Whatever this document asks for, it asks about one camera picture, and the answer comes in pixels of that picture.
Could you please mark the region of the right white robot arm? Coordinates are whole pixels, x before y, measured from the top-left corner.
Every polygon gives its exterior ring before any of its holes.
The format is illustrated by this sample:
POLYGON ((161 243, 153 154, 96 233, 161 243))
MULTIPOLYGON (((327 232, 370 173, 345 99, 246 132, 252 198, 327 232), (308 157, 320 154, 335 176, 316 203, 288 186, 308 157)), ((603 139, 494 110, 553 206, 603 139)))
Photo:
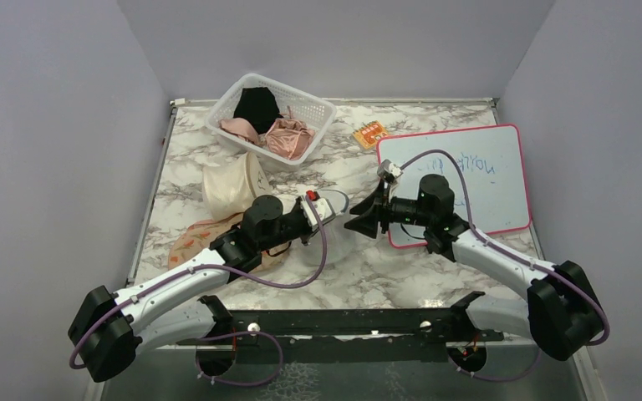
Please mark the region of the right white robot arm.
POLYGON ((511 333, 533 340, 559 361, 607 338, 607 318, 580 265, 531 258, 493 241, 455 213, 454 200, 441 175, 424 176, 415 199, 391 196, 390 183, 381 180, 350 209, 352 218, 344 226, 369 238, 392 224, 419 226, 429 253, 475 268, 520 296, 468 297, 448 320, 456 338, 468 340, 481 330, 511 333))

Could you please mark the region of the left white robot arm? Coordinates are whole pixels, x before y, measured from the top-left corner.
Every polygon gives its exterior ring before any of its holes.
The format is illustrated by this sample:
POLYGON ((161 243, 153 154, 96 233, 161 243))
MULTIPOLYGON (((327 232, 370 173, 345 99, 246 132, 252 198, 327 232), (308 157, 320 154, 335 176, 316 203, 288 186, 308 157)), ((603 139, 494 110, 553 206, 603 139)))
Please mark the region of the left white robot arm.
POLYGON ((324 234, 334 216, 328 200, 314 191, 299 197, 289 213, 277 197, 262 195, 239 223, 188 262, 138 287, 91 290, 68 330, 74 345, 69 366, 87 369, 95 382, 113 378, 133 362, 143 341, 139 333, 158 317, 197 294, 250 278, 265 251, 296 239, 307 243, 324 234))

